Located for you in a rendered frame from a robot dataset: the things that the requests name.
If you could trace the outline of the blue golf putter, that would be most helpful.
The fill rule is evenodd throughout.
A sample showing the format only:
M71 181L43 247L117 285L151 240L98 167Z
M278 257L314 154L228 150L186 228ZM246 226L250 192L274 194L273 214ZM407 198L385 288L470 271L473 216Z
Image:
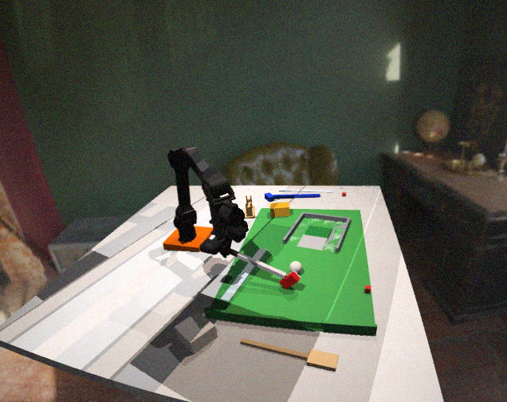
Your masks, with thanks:
M272 195L270 193L265 193L265 199L267 199L269 202L274 201L274 198L311 198L311 197L320 197L320 194Z

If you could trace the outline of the green putting mat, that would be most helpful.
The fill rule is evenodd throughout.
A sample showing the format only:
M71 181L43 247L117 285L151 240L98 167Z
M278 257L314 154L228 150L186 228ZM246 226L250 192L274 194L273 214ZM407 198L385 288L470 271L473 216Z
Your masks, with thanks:
M351 218L338 253L283 244L302 212ZM257 266L230 301L221 297L248 262L235 257L210 309L242 313L375 324L367 251L360 210L290 209L290 216L271 217L261 208L239 253L253 257L267 250L259 261L286 275L289 265L302 265L298 283L285 289L281 278Z

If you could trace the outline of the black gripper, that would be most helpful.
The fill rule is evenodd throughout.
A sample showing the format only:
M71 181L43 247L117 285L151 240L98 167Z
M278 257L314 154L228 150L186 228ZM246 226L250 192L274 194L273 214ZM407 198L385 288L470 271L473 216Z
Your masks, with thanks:
M209 224L212 224L213 230L211 231L211 235L214 235L213 239L207 239L205 242L202 242L200 246L201 252L208 254L217 254L218 252L222 255L222 257L226 258L228 253L226 253L226 247L231 247L232 240L222 239L222 227L229 225L224 223L222 220L209 220Z

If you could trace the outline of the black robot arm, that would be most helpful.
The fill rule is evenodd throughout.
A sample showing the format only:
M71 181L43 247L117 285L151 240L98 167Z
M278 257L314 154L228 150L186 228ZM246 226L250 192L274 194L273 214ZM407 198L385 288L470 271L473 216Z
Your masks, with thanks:
M229 225L222 227L222 239L229 238L240 243L249 229L247 221L244 220L244 211L238 208L236 203L232 203L236 197L228 180L220 172L213 171L193 145L171 149L167 153L167 158L176 175L179 205L175 209L173 223L178 228L178 240L192 242L198 235L195 229L198 214L191 206L188 176L188 170L192 168L201 179L201 188L209 204L210 217ZM220 197L225 194L228 195Z

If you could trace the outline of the yellow block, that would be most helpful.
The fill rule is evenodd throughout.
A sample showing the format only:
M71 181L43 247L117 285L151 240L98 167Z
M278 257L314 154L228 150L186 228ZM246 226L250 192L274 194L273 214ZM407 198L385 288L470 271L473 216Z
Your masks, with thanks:
M271 203L270 215L271 217L290 216L289 202Z

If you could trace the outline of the white golf ball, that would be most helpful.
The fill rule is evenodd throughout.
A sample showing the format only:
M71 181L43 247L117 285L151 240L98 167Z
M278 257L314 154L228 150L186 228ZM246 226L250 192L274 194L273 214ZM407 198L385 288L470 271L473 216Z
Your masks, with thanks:
M289 265L289 270L290 272L295 271L296 273L299 273L302 270L302 265L297 261L291 262Z

